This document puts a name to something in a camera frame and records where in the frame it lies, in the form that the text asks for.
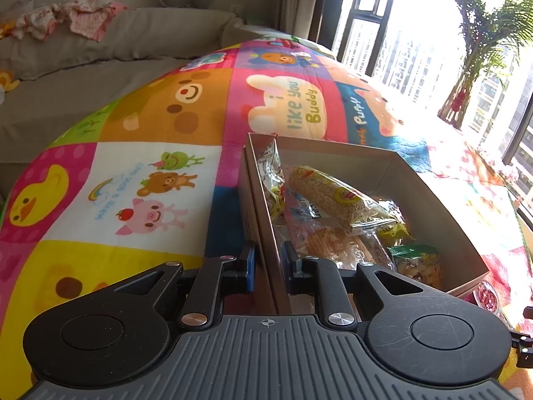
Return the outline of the pink candy pack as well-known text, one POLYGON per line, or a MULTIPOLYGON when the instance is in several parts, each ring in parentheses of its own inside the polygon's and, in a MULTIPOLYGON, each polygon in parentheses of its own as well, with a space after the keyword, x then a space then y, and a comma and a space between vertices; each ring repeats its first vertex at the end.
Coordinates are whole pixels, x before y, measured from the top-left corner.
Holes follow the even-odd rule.
POLYGON ((284 198, 284 215, 287 220, 294 223, 310 223, 328 219, 328 215, 322 213, 301 194, 288 190, 284 198))

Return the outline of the corn cob package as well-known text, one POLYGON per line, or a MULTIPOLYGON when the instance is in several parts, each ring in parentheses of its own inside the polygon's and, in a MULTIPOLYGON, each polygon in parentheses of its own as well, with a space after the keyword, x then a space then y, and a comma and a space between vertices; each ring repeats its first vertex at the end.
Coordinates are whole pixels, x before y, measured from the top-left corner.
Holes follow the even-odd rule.
POLYGON ((290 190, 301 194, 346 229, 382 228, 395 222, 372 197, 310 166, 293 167, 285 182, 290 190))

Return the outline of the pink cardboard box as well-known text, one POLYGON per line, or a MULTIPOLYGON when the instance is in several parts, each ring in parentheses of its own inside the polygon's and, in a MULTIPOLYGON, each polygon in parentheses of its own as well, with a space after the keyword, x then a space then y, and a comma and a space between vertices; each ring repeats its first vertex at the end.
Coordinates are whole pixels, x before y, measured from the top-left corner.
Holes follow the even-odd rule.
POLYGON ((451 213, 395 152, 251 134, 242 167, 242 204, 278 312, 312 306, 289 294, 286 243, 346 271, 372 262, 457 297, 487 276, 451 213))

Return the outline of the clear wrapped bread snack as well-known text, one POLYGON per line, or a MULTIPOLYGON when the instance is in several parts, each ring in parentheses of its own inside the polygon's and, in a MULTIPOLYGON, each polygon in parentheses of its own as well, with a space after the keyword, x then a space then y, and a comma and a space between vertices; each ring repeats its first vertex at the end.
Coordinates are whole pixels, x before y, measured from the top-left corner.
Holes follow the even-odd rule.
POLYGON ((355 270, 361 263, 395 265, 378 239, 378 231, 394 224, 393 219, 363 224, 348 230, 329 218, 297 219, 285 215, 290 241, 299 256, 330 260, 342 270, 355 270))

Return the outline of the green mixed snack packet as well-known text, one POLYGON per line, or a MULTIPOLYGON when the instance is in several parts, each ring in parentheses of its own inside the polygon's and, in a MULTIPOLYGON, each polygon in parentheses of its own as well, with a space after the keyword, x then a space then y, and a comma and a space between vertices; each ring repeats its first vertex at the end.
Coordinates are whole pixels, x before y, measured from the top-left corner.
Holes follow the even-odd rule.
POLYGON ((434 247, 428 245, 403 245, 389 247, 397 271, 436 289, 441 288, 442 270, 439 254, 434 247))

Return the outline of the small yellow snack packet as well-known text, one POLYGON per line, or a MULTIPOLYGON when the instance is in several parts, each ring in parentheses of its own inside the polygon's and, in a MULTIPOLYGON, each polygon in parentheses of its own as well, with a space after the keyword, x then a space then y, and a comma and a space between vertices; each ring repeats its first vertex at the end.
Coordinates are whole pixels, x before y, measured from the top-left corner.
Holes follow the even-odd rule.
POLYGON ((284 172, 276 140, 263 149, 257 159, 259 178, 272 219, 284 215, 284 172))

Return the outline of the colourful cartoon play mat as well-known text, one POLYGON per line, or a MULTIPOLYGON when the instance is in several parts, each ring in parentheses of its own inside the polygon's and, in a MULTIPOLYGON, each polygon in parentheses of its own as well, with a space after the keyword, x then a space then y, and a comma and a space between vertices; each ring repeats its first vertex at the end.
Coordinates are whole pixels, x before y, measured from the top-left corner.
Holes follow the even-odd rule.
POLYGON ((33 318, 167 260, 197 267, 243 244, 238 179, 251 133, 398 152, 488 266, 507 321, 532 302, 532 262, 501 181, 463 137, 374 80, 294 40, 210 52, 106 98, 41 147, 1 216, 1 396, 34 384, 33 318))

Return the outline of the pink floral baby clothes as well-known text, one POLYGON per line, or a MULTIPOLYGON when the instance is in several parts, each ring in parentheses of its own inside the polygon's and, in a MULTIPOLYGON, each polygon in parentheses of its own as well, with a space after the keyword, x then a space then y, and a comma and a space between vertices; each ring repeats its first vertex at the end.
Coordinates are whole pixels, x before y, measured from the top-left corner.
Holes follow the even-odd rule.
POLYGON ((44 42, 66 24, 71 33, 101 42, 110 23, 125 10, 127 6, 115 0, 67 0, 42 5, 17 18, 12 36, 21 40, 29 35, 44 42))

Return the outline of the yellow duck toy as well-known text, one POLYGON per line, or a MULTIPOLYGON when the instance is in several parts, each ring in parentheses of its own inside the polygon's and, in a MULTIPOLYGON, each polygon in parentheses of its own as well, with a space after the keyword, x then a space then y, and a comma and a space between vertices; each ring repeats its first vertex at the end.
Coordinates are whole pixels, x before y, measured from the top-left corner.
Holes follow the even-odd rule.
POLYGON ((19 84, 20 80, 17 80, 10 70, 0 71, 0 85, 5 92, 15 90, 19 84))

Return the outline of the potted green palm plant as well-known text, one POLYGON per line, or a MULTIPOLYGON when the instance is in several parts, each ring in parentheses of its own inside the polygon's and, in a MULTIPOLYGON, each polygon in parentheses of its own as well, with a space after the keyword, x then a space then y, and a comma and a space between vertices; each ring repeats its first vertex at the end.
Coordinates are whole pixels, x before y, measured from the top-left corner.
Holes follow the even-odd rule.
POLYGON ((464 58, 459 78, 438 117, 459 129, 478 78, 497 76, 506 68, 506 51, 519 58, 521 49, 532 43, 532 0, 504 0, 491 10, 484 0, 454 1, 462 18, 464 58))

